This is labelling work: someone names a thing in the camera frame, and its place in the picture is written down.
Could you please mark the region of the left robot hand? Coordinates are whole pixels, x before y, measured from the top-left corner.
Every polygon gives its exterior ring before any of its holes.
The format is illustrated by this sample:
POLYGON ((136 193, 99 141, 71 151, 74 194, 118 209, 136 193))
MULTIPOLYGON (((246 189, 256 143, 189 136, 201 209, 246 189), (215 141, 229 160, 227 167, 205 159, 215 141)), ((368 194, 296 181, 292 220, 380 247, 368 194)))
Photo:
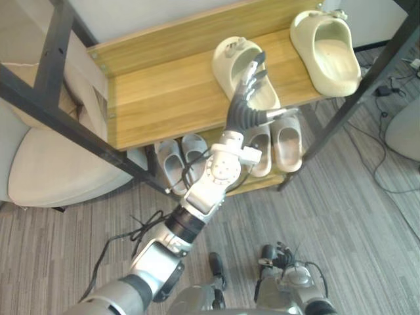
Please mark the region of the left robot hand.
POLYGON ((269 110, 256 110, 249 106, 251 97, 261 87, 261 80, 268 74, 267 70, 257 72, 257 68, 264 63, 265 59, 266 53, 264 51, 260 52, 250 61, 241 76, 234 96, 230 101, 226 118, 226 131, 237 131, 244 134, 250 128, 271 123, 283 117, 294 116, 300 111, 298 106, 269 110))

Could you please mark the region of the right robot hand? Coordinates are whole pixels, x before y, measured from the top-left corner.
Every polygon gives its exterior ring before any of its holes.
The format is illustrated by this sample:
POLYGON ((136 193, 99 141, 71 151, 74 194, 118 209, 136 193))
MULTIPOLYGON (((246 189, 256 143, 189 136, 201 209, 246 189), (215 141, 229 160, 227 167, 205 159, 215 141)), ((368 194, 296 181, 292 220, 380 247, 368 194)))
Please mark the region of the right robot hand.
POLYGON ((294 266, 296 263, 295 255, 292 250, 283 242, 277 242, 277 257, 273 260, 273 265, 279 269, 294 266))

